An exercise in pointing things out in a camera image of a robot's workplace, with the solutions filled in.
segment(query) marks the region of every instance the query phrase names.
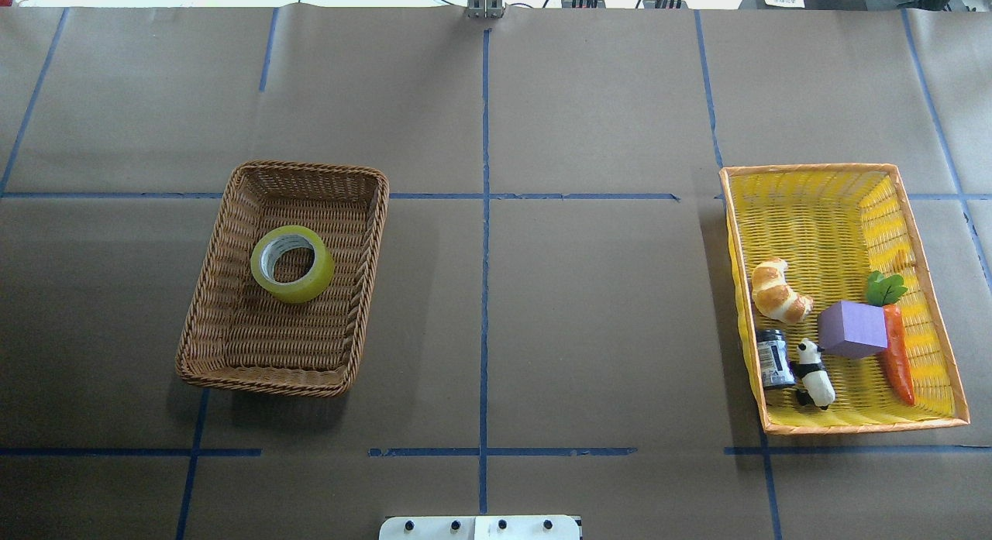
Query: basket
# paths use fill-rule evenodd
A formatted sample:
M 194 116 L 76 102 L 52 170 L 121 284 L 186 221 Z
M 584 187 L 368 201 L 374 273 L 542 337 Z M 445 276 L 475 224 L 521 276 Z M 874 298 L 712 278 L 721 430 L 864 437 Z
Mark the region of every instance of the basket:
M 280 395 L 329 397 L 357 376 L 386 220 L 389 183 L 379 170 L 254 161 L 234 170 L 220 202 L 189 306 L 176 367 L 188 384 Z M 252 278 L 252 249 L 266 232 L 303 225 L 336 262 L 329 288 L 284 304 Z M 307 272 L 296 249 L 276 279 Z
M 738 329 L 751 391 L 770 434 L 859 434 L 970 423 L 957 364 L 940 318 L 927 258 L 899 170 L 888 163 L 755 166 L 720 172 L 727 204 Z M 789 262 L 787 281 L 814 297 L 800 324 L 761 315 L 751 303 L 750 275 L 770 257 Z M 789 352 L 816 340 L 816 317 L 840 300 L 864 301 L 873 270 L 898 272 L 908 292 L 899 300 L 917 404 L 892 391 L 875 356 L 823 356 L 837 400 L 829 409 L 798 405 L 794 389 L 765 391 L 755 328 L 781 328 Z

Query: small jar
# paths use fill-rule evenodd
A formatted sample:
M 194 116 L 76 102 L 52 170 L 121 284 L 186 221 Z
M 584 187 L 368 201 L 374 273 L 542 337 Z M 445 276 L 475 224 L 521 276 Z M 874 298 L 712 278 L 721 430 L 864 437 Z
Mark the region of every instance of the small jar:
M 786 334 L 778 328 L 760 328 L 757 338 L 762 388 L 784 389 L 795 385 L 796 377 L 789 367 Z

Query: toy croissant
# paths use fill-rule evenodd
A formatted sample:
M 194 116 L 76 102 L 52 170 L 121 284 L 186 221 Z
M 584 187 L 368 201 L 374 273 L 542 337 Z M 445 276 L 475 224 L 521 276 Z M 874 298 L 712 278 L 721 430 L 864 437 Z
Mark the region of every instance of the toy croissant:
M 765 317 L 796 324 L 812 311 L 812 298 L 786 283 L 788 267 L 789 263 L 778 257 L 759 263 L 751 274 L 751 298 Z

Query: yellow packing tape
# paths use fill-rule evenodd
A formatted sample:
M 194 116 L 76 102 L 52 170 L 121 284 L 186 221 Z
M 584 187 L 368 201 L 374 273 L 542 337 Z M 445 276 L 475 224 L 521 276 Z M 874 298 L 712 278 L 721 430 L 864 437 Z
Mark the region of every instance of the yellow packing tape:
M 305 248 L 313 252 L 313 265 L 306 275 L 293 282 L 276 280 L 276 262 L 287 251 Z M 316 232 L 305 226 L 280 226 L 255 245 L 251 254 L 251 274 L 255 281 L 277 300 L 301 304 L 315 299 L 334 276 L 334 260 Z

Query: toy carrot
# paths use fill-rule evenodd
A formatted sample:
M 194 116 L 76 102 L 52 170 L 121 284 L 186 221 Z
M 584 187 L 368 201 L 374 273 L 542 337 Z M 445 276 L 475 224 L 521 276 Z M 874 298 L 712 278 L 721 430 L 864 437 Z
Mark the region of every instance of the toy carrot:
M 876 354 L 879 366 L 903 402 L 913 406 L 917 403 L 913 391 L 913 377 L 910 372 L 910 357 L 906 353 L 906 327 L 903 325 L 903 311 L 896 305 L 897 300 L 908 290 L 903 286 L 901 275 L 885 278 L 875 271 L 868 277 L 865 293 L 868 303 L 882 307 L 885 314 L 885 332 L 889 346 Z

